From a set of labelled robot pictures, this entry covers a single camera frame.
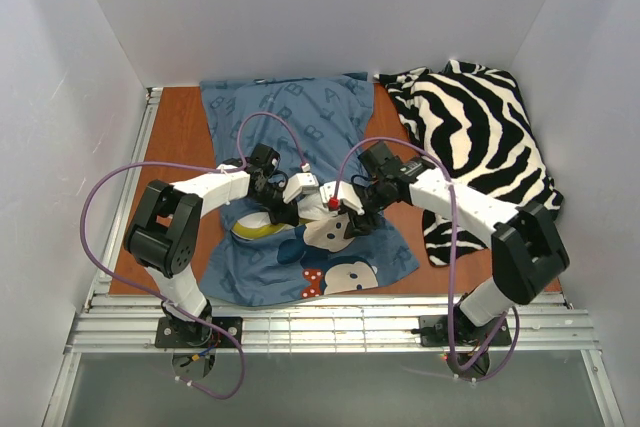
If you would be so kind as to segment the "blue letter print pillowcase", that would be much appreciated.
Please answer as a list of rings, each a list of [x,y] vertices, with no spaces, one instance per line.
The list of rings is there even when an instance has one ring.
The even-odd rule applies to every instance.
[[[209,81],[200,85],[217,163],[258,144],[280,155],[287,176],[310,164],[320,184],[341,175],[362,178],[350,149],[374,112],[365,74],[328,78]],[[276,305],[348,291],[386,287],[419,266],[387,220],[373,233],[347,239],[348,217],[302,215],[296,227],[270,226],[250,200],[219,210],[224,238],[200,281],[208,296],[242,306]]]

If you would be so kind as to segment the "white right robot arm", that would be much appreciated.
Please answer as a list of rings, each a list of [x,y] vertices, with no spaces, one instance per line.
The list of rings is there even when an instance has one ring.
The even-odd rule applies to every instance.
[[[369,174],[367,186],[336,179],[327,205],[348,213],[350,236],[369,234],[387,207],[403,202],[451,222],[451,239],[465,230],[491,251],[490,277],[449,308],[448,328],[475,333],[499,329],[500,316],[534,300],[570,264],[550,211],[531,201],[524,206],[501,201],[452,179],[433,155],[417,148],[403,162],[389,137],[359,142],[350,150]]]

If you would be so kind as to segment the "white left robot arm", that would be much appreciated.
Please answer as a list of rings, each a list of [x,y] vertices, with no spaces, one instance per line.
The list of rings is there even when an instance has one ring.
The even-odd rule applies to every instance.
[[[151,275],[164,301],[171,332],[181,342],[200,347],[214,337],[200,320],[211,319],[211,305],[197,285],[191,260],[201,218],[232,201],[248,198],[262,207],[268,227],[295,227],[300,222],[295,201],[284,201],[279,176],[280,154],[271,147],[254,147],[246,164],[230,159],[219,173],[207,173],[169,184],[150,182],[124,236],[123,247]]]

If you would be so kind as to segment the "white pillow with yellow edge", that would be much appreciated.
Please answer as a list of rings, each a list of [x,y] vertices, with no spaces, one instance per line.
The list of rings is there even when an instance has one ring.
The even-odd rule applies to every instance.
[[[277,212],[263,207],[260,211],[240,218],[231,228],[231,233],[243,240],[253,241],[310,222],[324,221],[336,217],[338,213],[331,211],[321,199],[319,193],[303,195],[297,203],[286,204]]]

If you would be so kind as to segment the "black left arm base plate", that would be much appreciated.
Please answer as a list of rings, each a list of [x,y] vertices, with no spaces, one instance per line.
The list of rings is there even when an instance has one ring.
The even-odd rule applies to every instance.
[[[243,319],[241,317],[214,317],[209,322],[242,342]],[[157,324],[154,340],[156,348],[200,349],[233,348],[233,342],[222,333],[201,323],[162,317]]]

